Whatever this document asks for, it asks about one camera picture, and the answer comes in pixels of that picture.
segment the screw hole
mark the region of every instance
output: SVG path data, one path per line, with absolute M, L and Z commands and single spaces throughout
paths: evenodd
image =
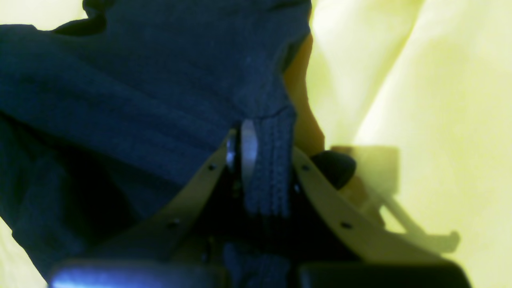
M 350 224 L 350 223 L 342 222 L 341 225 L 345 229 L 352 229 L 353 228 L 352 224 Z
M 180 219 L 175 218 L 175 219 L 171 220 L 169 223 L 167 223 L 167 228 L 172 229 L 172 228 L 177 227 L 179 224 L 180 224 Z

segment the pale yellow cloth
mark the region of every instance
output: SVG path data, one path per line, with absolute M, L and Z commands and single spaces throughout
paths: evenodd
M 426 249 L 455 250 L 443 255 L 475 288 L 512 287 L 511 12 L 510 0 L 317 0 L 311 115 L 287 74 L 297 142 L 323 148 L 314 115 L 325 147 L 358 160 L 342 194 Z M 81 0 L 0 0 L 0 24 L 84 17 Z M 44 287 L 9 233 L 0 227 L 0 288 Z

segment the yellow fabric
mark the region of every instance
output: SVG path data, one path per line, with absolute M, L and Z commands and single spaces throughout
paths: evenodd
M 453 259 L 475 288 L 512 287 L 512 2 L 313 2 L 314 41 L 285 75 L 296 143 L 357 159 L 341 194 L 370 219 Z M 81 0 L 0 0 L 0 24 L 84 17 Z M 44 287 L 9 233 L 0 288 Z

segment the dark blue fabric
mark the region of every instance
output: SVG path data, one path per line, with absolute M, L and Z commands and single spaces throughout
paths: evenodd
M 0 26 L 0 216 L 43 276 L 155 213 L 246 118 L 261 143 L 246 209 L 289 216 L 295 111 L 282 72 L 309 33 L 309 1 L 85 0 L 84 9 L 90 19 L 55 31 Z M 101 193 L 76 196 L 86 183 Z M 91 213 L 111 203 L 102 195 L 127 208 L 99 232 L 97 218 L 115 218 Z

